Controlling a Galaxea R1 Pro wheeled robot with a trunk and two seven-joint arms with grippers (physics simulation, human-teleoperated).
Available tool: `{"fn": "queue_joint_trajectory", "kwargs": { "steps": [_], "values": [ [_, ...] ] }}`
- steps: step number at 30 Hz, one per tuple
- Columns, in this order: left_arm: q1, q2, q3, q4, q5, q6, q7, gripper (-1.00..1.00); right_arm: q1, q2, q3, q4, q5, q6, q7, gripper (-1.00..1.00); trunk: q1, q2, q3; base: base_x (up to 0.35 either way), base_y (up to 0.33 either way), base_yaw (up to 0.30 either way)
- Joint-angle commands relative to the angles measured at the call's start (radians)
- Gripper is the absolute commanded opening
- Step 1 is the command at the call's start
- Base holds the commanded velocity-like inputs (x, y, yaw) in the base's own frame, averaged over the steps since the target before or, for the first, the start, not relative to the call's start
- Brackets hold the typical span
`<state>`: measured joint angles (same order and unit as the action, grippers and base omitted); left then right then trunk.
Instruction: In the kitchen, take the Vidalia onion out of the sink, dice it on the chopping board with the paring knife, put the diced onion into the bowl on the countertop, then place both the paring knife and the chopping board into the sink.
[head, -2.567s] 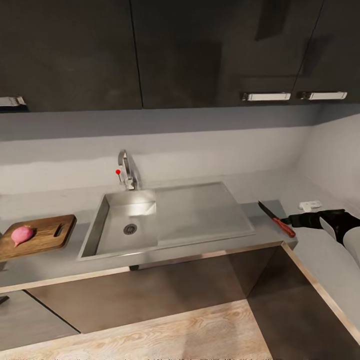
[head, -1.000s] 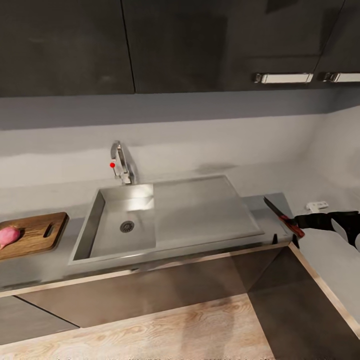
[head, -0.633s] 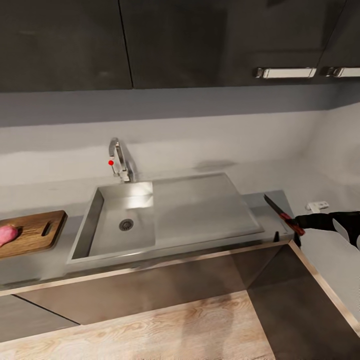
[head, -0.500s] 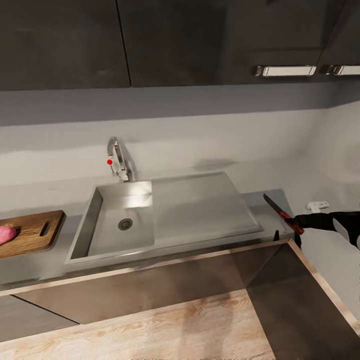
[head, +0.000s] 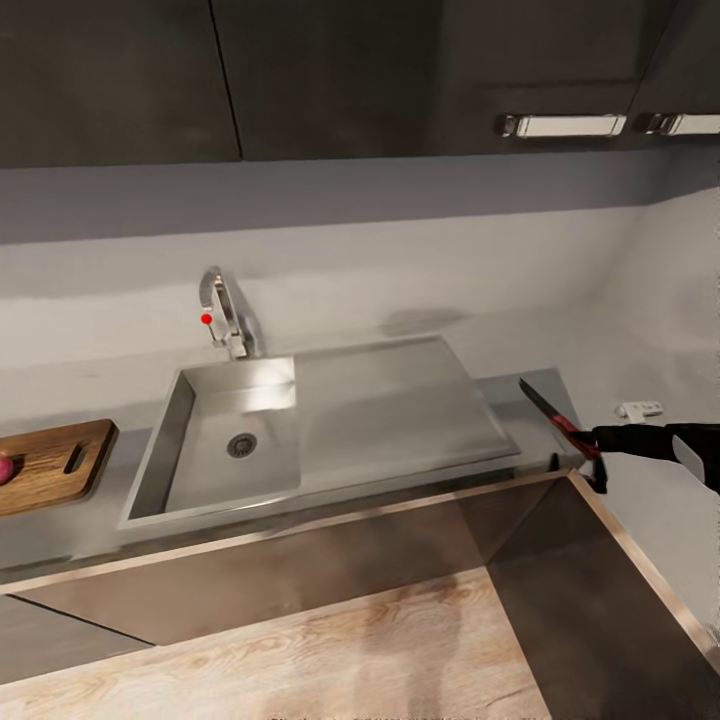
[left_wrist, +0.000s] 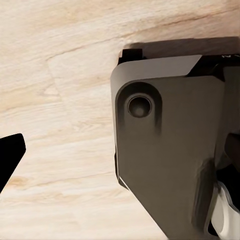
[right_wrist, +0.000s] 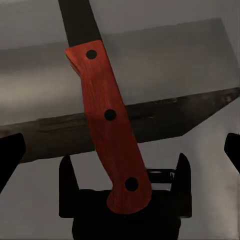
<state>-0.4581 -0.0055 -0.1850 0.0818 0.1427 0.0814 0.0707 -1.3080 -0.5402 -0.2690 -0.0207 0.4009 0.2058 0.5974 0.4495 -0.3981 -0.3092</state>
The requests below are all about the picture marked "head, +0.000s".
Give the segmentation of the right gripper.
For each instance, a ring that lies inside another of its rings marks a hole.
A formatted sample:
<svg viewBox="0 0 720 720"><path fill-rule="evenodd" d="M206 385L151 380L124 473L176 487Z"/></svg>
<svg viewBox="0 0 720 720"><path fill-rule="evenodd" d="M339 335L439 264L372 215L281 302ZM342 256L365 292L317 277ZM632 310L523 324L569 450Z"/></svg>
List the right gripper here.
<svg viewBox="0 0 720 720"><path fill-rule="evenodd" d="M653 425L626 424L623 426L598 425L593 431L570 432L570 436L584 444L597 445L599 451L639 455L654 458L645 448L645 434Z"/></svg>

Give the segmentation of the parer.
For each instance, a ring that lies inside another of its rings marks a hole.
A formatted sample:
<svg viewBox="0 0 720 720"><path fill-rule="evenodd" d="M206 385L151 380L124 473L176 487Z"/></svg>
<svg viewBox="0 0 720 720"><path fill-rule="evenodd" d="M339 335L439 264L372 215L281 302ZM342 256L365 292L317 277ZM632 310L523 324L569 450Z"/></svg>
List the parer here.
<svg viewBox="0 0 720 720"><path fill-rule="evenodd" d="M564 415L559 413L559 411L557 411L548 401L545 401L545 399L543 399L543 397L541 397L541 395L539 395L524 379L521 379L521 383L523 384L525 391L527 391L531 397L536 399L551 414L553 421L558 423L565 430L565 433L570 435L570 432L579 432L579 429L577 429L575 425L573 425ZM589 457L594 458L601 454L597 445L584 444L576 439L574 439L574 441L587 451Z"/></svg>

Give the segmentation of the cutting board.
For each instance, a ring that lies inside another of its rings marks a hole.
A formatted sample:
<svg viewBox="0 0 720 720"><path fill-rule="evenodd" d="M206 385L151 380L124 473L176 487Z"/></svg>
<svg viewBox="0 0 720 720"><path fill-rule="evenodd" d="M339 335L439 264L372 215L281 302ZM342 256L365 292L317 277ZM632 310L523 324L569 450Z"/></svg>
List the cutting board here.
<svg viewBox="0 0 720 720"><path fill-rule="evenodd" d="M116 425L110 419L1 437L0 452L16 464L0 484L0 516L79 499L91 488ZM70 473L90 444L78 470Z"/></svg>

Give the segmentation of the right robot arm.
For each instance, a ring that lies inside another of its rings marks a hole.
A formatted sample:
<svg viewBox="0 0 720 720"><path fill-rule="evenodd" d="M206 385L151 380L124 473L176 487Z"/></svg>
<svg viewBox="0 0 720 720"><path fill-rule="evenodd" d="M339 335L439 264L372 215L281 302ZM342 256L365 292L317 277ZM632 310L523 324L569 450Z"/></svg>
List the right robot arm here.
<svg viewBox="0 0 720 720"><path fill-rule="evenodd" d="M720 423L645 425L645 417L664 413L657 401L623 402L615 409L618 425L598 425L593 431L570 432L599 451L639 455L682 463L710 490L720 495Z"/></svg>

